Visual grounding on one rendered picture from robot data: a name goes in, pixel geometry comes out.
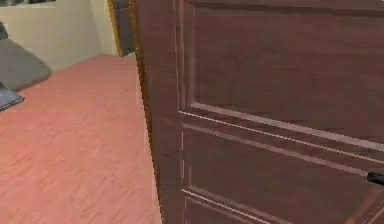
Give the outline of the dark brown wooden room door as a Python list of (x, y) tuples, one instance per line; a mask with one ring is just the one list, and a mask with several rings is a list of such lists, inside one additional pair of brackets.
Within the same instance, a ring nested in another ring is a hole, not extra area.
[(384, 0), (129, 0), (162, 224), (384, 224)]

